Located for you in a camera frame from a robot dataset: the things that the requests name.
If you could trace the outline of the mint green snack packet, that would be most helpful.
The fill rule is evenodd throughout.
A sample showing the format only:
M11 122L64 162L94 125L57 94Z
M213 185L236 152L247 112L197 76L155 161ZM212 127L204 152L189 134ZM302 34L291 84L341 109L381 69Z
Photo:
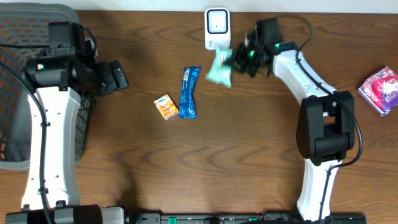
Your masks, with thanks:
M231 67L224 64L232 56L232 49L216 49L215 58L206 79L231 88Z

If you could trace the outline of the small orange box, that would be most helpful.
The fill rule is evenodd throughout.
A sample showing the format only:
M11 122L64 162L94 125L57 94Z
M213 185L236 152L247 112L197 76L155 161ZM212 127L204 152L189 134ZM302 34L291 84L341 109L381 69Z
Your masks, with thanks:
M165 120L168 120L179 113L177 106L169 94L165 94L156 99L154 104Z

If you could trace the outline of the blue cookie pack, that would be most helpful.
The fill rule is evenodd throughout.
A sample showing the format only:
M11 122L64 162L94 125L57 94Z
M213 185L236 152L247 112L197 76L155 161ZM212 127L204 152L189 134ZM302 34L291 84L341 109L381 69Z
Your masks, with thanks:
M201 67L185 67L180 91L179 117L184 119L196 119L196 107L193 94Z

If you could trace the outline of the purple snack package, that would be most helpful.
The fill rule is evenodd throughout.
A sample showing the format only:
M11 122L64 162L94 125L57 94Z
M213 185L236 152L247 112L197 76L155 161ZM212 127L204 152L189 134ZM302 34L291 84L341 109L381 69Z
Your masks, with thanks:
M389 67L368 77L358 93L381 115L397 106L397 74Z

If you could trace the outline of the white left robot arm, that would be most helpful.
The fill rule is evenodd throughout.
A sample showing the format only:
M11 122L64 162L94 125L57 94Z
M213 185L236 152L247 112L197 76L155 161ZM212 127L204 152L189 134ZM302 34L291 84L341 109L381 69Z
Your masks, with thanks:
M51 22L49 44L29 59L19 83L31 113L29 179L21 210L7 223L132 223L119 206L82 205L75 176L76 121L81 101L128 87L117 60L97 62L97 43L86 27Z

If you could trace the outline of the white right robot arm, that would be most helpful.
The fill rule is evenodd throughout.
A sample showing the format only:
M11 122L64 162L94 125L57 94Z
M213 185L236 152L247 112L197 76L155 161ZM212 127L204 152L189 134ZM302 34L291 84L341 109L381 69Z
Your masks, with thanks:
M352 94L327 84L305 60L302 49L283 40L278 19L260 20L227 63L251 77L266 67L298 101L295 138L305 170L296 210L303 222L331 223L330 197L336 173L352 164L345 158L361 133Z

